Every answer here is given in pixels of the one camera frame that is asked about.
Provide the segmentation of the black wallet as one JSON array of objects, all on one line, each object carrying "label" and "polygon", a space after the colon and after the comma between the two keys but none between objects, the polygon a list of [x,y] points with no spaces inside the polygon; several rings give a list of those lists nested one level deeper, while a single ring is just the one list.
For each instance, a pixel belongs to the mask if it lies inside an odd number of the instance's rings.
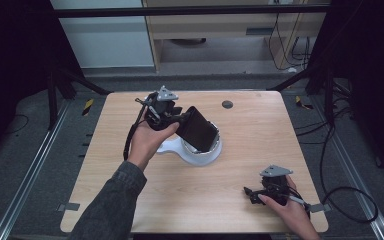
[{"label": "black wallet", "polygon": [[195,106],[185,113],[187,119],[180,123],[176,134],[199,152],[209,152],[217,137],[218,130]]}]

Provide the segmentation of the yellow black floor tape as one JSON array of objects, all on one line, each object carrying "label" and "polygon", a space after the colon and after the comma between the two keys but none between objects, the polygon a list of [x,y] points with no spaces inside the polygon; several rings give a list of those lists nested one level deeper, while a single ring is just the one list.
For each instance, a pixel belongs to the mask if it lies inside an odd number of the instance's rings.
[{"label": "yellow black floor tape", "polygon": [[82,116],[87,116],[88,113],[90,112],[90,109],[94,103],[94,99],[88,99],[85,103],[85,106],[82,111]]},{"label": "yellow black floor tape", "polygon": [[314,107],[311,104],[304,104],[299,96],[295,96],[295,104],[303,109],[312,110]]}]

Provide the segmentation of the white key stand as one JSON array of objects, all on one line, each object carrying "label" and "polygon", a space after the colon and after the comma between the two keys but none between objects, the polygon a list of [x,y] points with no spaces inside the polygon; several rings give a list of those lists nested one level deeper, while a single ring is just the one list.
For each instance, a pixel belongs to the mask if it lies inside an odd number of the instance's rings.
[{"label": "white key stand", "polygon": [[194,152],[193,148],[181,137],[165,140],[157,150],[158,154],[175,153],[184,162],[197,167],[203,167],[214,162],[221,154],[223,148],[222,139],[215,149],[207,153]]}]

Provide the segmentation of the black crossbar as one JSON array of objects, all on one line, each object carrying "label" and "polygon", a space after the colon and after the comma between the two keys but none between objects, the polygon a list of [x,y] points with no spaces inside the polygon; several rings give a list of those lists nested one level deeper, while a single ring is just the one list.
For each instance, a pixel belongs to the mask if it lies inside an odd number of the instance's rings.
[{"label": "black crossbar", "polygon": [[50,14],[58,18],[88,18],[224,14],[323,13],[328,12],[330,8],[331,6],[329,4],[184,6],[105,9],[63,9],[53,10],[50,12]]}]

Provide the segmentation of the grey tape strip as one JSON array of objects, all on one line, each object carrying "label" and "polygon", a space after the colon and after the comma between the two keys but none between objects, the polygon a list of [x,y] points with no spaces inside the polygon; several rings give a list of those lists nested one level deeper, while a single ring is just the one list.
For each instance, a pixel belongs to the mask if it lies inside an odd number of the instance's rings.
[{"label": "grey tape strip", "polygon": [[58,212],[64,212],[64,211],[77,211],[80,207],[79,203],[65,203],[65,204],[59,204],[56,210]]},{"label": "grey tape strip", "polygon": [[309,206],[309,211],[311,213],[316,213],[316,212],[328,212],[328,211],[331,211],[332,208],[329,204],[322,204],[322,203],[319,203],[319,204],[314,204],[314,205],[310,205]]}]

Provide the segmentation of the person's right hand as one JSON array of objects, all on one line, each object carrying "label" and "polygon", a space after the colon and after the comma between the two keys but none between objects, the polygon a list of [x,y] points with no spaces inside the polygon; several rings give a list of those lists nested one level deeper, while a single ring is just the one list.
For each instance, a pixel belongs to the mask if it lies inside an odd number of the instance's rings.
[{"label": "person's right hand", "polygon": [[266,195],[259,194],[259,197],[282,219],[289,230],[298,237],[300,237],[299,233],[302,232],[317,232],[301,204],[288,200],[287,204],[282,206]]}]

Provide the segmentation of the white cabinet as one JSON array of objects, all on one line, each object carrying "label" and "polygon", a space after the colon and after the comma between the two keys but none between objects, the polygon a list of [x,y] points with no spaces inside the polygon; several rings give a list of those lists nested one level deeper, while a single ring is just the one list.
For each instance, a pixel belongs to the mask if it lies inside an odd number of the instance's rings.
[{"label": "white cabinet", "polygon": [[[55,10],[142,7],[141,0],[50,0]],[[61,18],[83,69],[153,67],[144,17]]]}]

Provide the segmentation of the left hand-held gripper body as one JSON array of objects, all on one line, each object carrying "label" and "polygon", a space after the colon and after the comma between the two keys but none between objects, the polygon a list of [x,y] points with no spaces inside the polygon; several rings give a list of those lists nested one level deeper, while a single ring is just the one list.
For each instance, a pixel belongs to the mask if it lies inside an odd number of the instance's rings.
[{"label": "left hand-held gripper body", "polygon": [[164,130],[176,122],[175,117],[178,115],[173,116],[172,110],[176,107],[175,101],[178,99],[178,95],[168,90],[165,86],[148,95],[145,99],[147,111],[144,119],[153,130]]}]

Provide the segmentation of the person's left hand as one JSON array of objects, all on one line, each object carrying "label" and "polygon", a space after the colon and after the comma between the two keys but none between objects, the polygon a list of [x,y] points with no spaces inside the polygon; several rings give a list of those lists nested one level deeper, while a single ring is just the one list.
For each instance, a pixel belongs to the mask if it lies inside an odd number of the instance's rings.
[{"label": "person's left hand", "polygon": [[172,136],[178,127],[179,124],[175,122],[166,129],[155,131],[146,121],[141,122],[132,137],[127,160],[144,171],[160,145]]}]

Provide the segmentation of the wooden desk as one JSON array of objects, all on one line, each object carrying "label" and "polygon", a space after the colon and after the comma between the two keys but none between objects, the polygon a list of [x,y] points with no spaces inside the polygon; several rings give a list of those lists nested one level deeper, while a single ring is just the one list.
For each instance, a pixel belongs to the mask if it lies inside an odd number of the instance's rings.
[{"label": "wooden desk", "polygon": [[[145,7],[298,5],[328,4],[330,0],[141,0]],[[149,16],[150,39],[199,39],[223,37],[263,37],[275,66],[292,63],[296,39],[316,37],[324,22],[323,13],[271,13]]]}]

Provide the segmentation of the black metal stand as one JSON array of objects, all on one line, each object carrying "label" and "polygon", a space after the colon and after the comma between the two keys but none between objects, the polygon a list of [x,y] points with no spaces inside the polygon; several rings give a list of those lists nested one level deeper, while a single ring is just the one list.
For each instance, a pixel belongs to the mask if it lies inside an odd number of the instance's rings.
[{"label": "black metal stand", "polygon": [[60,92],[64,99],[69,100],[74,99],[77,94],[76,90],[72,85],[72,82],[79,83],[99,95],[110,94],[109,90],[101,88],[93,84],[92,82],[89,82],[84,76],[75,74],[67,69],[58,67],[47,67],[46,72],[49,107],[49,130],[54,128],[58,120],[57,92]]},{"label": "black metal stand", "polygon": [[267,91],[283,91],[288,86],[293,85],[301,79],[308,78],[309,81],[305,91],[309,95],[316,94],[321,88],[324,88],[324,116],[330,125],[334,124],[333,114],[333,70],[329,64],[315,63],[305,70],[293,75],[286,81],[267,88]]}]

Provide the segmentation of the metal floor rail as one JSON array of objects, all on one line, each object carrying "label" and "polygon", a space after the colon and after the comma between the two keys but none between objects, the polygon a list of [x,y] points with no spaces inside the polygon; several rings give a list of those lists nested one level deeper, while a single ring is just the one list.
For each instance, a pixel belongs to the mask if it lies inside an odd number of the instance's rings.
[{"label": "metal floor rail", "polygon": [[356,195],[357,201],[365,215],[365,218],[369,220],[369,225],[373,233],[378,240],[384,240],[384,216],[381,210],[375,203],[374,199],[369,199],[372,194],[353,164],[350,155],[348,154],[339,135],[335,132],[334,127],[330,123],[327,123],[325,129],[328,134],[326,140],[324,141],[324,145],[332,145],[342,171],[351,185],[352,191]]},{"label": "metal floor rail", "polygon": [[63,100],[62,106],[57,112],[57,119],[52,128],[50,128],[41,142],[22,182],[20,183],[14,197],[12,198],[5,214],[0,220],[0,240],[7,240],[14,224],[16,223],[21,210],[34,186],[36,179],[45,163],[47,156],[55,142],[55,139],[65,121],[71,100]]}]

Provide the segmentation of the white bowl with silver rim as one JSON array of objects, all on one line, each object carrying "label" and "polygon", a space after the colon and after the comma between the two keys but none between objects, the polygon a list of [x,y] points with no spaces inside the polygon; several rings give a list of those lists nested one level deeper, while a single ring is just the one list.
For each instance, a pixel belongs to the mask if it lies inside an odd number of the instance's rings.
[{"label": "white bowl with silver rim", "polygon": [[220,141],[218,128],[209,121],[189,124],[181,137],[197,153],[213,151]]}]

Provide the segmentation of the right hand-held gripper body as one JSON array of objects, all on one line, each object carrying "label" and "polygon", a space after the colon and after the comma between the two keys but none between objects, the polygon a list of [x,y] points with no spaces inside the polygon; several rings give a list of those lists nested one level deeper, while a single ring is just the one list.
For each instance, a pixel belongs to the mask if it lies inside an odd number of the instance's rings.
[{"label": "right hand-held gripper body", "polygon": [[262,177],[263,195],[269,196],[278,204],[285,206],[290,195],[286,176],[293,171],[284,167],[270,165],[260,172]]}]

